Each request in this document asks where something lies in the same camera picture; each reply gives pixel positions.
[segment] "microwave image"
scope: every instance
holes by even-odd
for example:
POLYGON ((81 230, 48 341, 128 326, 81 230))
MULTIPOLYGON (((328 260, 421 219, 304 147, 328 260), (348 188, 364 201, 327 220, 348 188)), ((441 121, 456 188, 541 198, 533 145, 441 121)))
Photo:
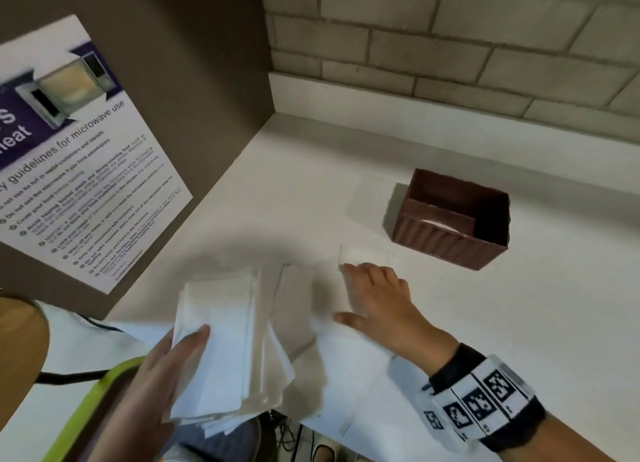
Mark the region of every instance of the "microwave image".
POLYGON ((53 129, 94 99, 115 88, 95 53, 16 87, 20 97, 53 129))

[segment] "hand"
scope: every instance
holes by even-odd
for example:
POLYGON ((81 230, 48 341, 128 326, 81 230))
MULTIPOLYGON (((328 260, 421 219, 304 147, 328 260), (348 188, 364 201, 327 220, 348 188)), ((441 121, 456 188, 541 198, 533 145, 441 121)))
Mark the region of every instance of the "hand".
POLYGON ((422 316, 411 302, 406 280, 399 280, 392 268, 365 263, 357 267, 344 264, 341 270, 349 295, 362 306, 366 317, 338 312, 336 322, 362 332, 428 376, 452 358, 460 343, 422 316))
POLYGON ((161 419, 187 360, 209 338, 202 326, 171 349, 173 329, 147 354, 136 377, 109 419, 88 462, 151 462, 175 427, 161 419))

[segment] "poster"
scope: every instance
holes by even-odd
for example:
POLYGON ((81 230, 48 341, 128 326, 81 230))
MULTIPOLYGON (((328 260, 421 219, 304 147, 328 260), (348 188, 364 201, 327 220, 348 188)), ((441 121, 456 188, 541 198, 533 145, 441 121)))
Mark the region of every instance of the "poster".
POLYGON ((0 241, 108 294, 190 200, 76 16, 0 46, 0 241))

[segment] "white baseboard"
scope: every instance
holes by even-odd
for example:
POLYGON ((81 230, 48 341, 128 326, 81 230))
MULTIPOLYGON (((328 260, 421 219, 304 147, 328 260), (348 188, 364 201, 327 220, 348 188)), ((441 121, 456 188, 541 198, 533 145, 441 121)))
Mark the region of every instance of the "white baseboard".
POLYGON ((425 143, 640 194, 640 146, 272 72, 276 113, 425 143))

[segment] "brick wall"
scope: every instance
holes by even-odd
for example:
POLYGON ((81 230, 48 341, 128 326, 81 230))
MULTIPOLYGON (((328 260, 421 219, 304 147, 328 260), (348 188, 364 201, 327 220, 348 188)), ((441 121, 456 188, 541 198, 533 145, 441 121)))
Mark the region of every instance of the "brick wall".
POLYGON ((640 141, 640 0, 263 0, 275 70, 640 141))

